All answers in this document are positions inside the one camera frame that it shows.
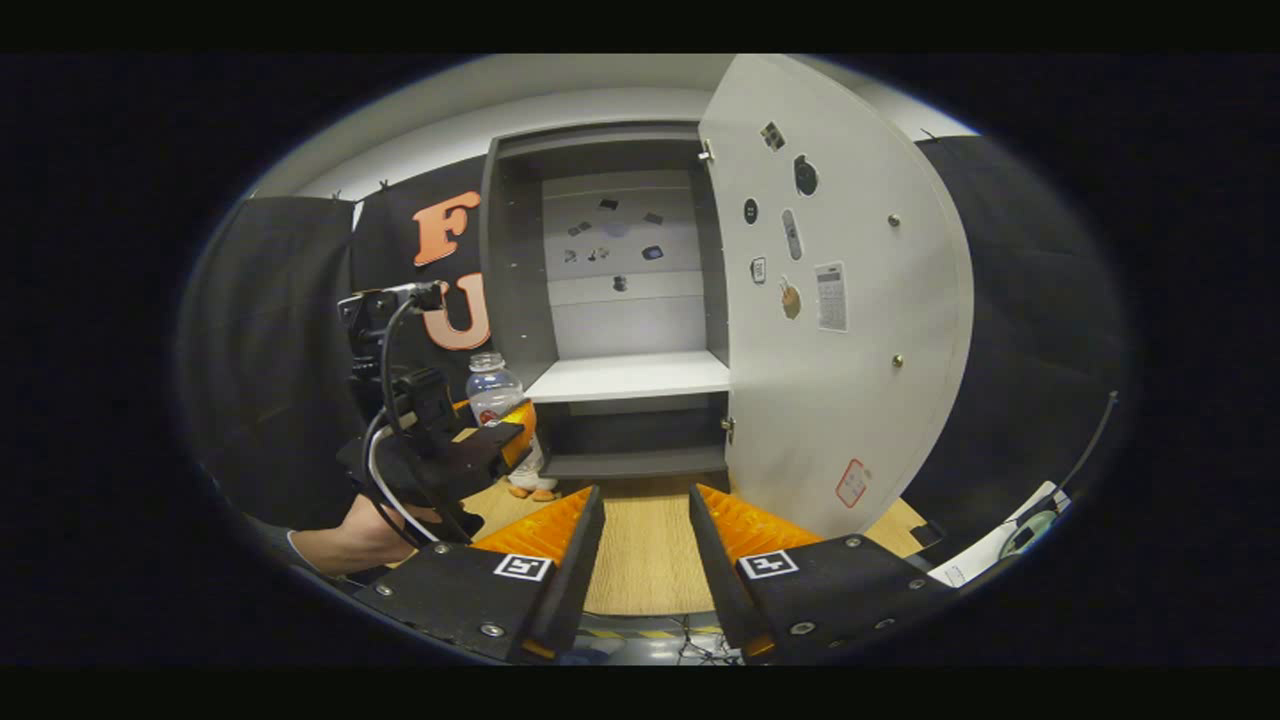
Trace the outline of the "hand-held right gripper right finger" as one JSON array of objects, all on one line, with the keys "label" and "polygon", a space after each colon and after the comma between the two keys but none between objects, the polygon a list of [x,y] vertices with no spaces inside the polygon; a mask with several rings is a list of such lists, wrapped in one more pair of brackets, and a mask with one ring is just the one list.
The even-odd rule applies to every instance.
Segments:
[{"label": "hand-held right gripper right finger", "polygon": [[869,537],[822,539],[703,484],[687,495],[719,628],[746,664],[838,664],[957,597]]}]

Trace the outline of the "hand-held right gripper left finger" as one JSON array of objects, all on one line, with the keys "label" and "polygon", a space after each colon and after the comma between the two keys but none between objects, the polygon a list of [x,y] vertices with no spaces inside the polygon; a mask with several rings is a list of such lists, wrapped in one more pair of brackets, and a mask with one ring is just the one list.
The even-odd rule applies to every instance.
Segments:
[{"label": "hand-held right gripper left finger", "polygon": [[590,486],[474,544],[430,543],[355,598],[465,655],[554,664],[573,648],[604,525]]}]

